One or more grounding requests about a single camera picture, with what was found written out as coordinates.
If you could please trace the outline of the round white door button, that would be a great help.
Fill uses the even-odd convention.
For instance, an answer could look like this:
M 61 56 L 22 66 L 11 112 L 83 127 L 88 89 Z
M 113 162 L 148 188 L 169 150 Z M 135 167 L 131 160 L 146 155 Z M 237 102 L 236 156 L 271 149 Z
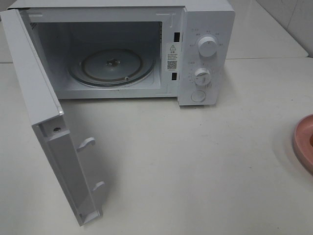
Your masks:
M 204 91 L 195 91 L 191 94 L 191 99 L 194 102 L 202 102 L 206 98 L 206 93 Z

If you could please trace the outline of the white microwave knob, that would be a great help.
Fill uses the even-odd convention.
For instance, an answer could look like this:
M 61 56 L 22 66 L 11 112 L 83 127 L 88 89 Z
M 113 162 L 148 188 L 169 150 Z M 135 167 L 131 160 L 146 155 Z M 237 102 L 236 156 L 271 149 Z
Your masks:
M 211 82 L 211 72 L 206 68 L 199 68 L 195 71 L 194 82 L 198 86 L 206 86 Z
M 203 36 L 198 42 L 199 54 L 203 57 L 211 57 L 217 51 L 217 40 L 213 36 Z

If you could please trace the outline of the white microwave door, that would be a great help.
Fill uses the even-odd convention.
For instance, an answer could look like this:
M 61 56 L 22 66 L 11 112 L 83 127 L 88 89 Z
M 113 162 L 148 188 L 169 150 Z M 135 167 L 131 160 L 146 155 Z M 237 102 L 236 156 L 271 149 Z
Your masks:
M 96 201 L 103 181 L 90 187 L 79 153 L 95 138 L 76 146 L 64 120 L 64 111 L 55 94 L 29 30 L 35 26 L 28 16 L 11 9 L 1 12 L 1 20 L 32 129 L 78 221 L 84 225 L 101 216 Z

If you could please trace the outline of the pink round plate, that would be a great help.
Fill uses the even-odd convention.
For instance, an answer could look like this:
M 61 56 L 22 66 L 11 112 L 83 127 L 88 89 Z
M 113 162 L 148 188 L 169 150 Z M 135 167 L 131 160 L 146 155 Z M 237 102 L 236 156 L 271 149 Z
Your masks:
M 296 125 L 293 133 L 294 153 L 303 167 L 313 174 L 313 148 L 310 146 L 310 137 L 313 134 L 313 115 L 302 118 Z

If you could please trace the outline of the white microwave oven body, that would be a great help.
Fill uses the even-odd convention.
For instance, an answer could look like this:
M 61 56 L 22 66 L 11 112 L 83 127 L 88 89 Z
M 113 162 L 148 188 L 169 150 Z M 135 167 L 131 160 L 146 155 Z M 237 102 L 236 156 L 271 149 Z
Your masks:
M 29 36 L 58 99 L 175 97 L 181 106 L 217 101 L 235 18 L 226 0 L 18 0 L 11 9 L 34 24 Z M 217 51 L 203 57 L 198 42 L 209 35 Z M 152 55 L 154 68 L 118 87 L 85 85 L 69 74 L 76 58 L 114 48 Z M 211 72 L 206 86 L 194 82 L 199 68 Z M 205 100 L 194 102 L 195 91 L 204 91 Z

